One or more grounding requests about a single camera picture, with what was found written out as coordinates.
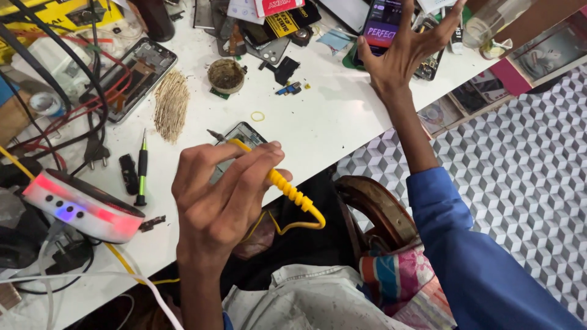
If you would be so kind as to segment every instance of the geometric patterned floor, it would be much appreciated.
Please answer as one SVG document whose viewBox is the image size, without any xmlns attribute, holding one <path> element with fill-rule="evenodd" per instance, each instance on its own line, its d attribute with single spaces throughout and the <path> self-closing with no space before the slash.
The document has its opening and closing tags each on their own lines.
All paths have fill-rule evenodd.
<svg viewBox="0 0 587 330">
<path fill-rule="evenodd" d="M 430 143 L 475 221 L 587 325 L 587 70 L 522 95 Z M 393 129 L 338 163 L 408 207 L 406 158 Z M 362 228 L 370 223 L 359 213 Z"/>
</svg>

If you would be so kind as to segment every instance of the screwdriver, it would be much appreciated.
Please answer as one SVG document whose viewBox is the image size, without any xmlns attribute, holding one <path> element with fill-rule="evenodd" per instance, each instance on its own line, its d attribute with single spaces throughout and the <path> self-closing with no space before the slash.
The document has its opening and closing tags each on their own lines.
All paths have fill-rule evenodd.
<svg viewBox="0 0 587 330">
<path fill-rule="evenodd" d="M 251 151 L 251 148 L 249 148 L 246 144 L 244 144 L 239 139 L 228 140 L 226 137 L 224 137 L 224 135 L 222 135 L 220 133 L 216 133 L 213 130 L 207 129 L 206 131 L 208 131 L 208 133 L 210 133 L 210 135 L 214 136 L 214 138 L 216 140 L 218 140 L 219 142 L 236 144 L 241 149 L 243 149 L 247 152 Z M 269 171 L 269 174 L 267 174 L 267 178 L 271 181 L 271 183 L 273 183 L 273 185 L 275 185 L 279 190 L 281 190 L 283 192 L 283 194 L 289 198 L 289 200 L 293 201 L 293 203 L 296 204 L 297 206 L 300 206 L 302 211 L 304 211 L 304 212 L 309 211 L 316 218 L 316 220 L 318 220 L 318 223 L 306 223 L 306 222 L 290 223 L 287 226 L 285 226 L 285 228 L 283 228 L 283 230 L 280 229 L 279 226 L 277 225 L 277 222 L 274 221 L 275 228 L 277 229 L 277 233 L 279 235 L 283 235 L 289 229 L 296 228 L 296 227 L 302 227 L 302 228 L 308 228 L 308 229 L 322 229 L 322 228 L 324 228 L 324 226 L 326 225 L 326 220 L 324 219 L 324 215 L 322 215 L 322 213 L 320 213 L 320 211 L 318 211 L 318 209 L 314 205 L 312 205 L 313 201 L 311 199 L 304 196 L 301 191 L 298 191 L 297 188 L 292 187 L 291 183 L 289 183 L 275 169 L 271 169 L 271 171 Z"/>
<path fill-rule="evenodd" d="M 134 202 L 134 206 L 145 206 L 145 180 L 147 179 L 147 129 L 143 131 L 143 145 L 139 150 L 139 194 L 137 200 Z"/>
</svg>

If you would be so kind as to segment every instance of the blue sleeve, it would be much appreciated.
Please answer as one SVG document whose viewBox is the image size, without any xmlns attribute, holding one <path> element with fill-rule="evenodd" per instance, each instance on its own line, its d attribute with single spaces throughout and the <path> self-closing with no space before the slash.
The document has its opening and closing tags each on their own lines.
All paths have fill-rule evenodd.
<svg viewBox="0 0 587 330">
<path fill-rule="evenodd" d="M 224 321 L 224 330 L 234 330 L 232 322 L 230 322 L 230 318 L 226 312 L 222 312 L 222 320 Z"/>
<path fill-rule="evenodd" d="M 442 167 L 407 178 L 416 227 L 460 329 L 584 329 L 473 218 Z"/>
</svg>

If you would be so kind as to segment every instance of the right hand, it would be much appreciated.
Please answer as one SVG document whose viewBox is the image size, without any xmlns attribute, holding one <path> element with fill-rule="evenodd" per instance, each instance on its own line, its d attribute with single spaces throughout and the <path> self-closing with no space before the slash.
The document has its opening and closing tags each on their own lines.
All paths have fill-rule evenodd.
<svg viewBox="0 0 587 330">
<path fill-rule="evenodd" d="M 266 179 L 285 157 L 278 142 L 261 144 L 246 153 L 232 143 L 203 144 L 185 149 L 171 192 L 179 215 L 177 262 L 192 274 L 220 278 L 232 249 L 258 219 Z M 216 165 L 236 158 L 215 184 Z M 278 170 L 288 181 L 290 172 Z"/>
<path fill-rule="evenodd" d="M 373 55 L 365 37 L 359 37 L 359 59 L 365 64 L 373 87 L 380 97 L 388 93 L 409 91 L 410 79 L 422 60 L 443 49 L 450 41 L 461 21 L 466 2 L 467 0 L 458 0 L 439 26 L 424 33 L 416 33 L 411 30 L 414 0 L 402 0 L 399 30 L 382 56 Z"/>
</svg>

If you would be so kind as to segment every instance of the sleeve cuff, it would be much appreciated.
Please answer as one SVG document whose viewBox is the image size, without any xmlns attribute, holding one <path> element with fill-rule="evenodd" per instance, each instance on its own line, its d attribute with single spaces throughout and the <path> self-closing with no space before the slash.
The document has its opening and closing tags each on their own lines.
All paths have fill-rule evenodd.
<svg viewBox="0 0 587 330">
<path fill-rule="evenodd" d="M 410 207 L 422 207 L 461 198 L 443 167 L 411 175 L 406 179 L 406 185 Z"/>
<path fill-rule="evenodd" d="M 224 330 L 234 330 L 232 322 L 230 322 L 230 318 L 226 312 L 222 312 L 222 320 L 224 321 Z"/>
</svg>

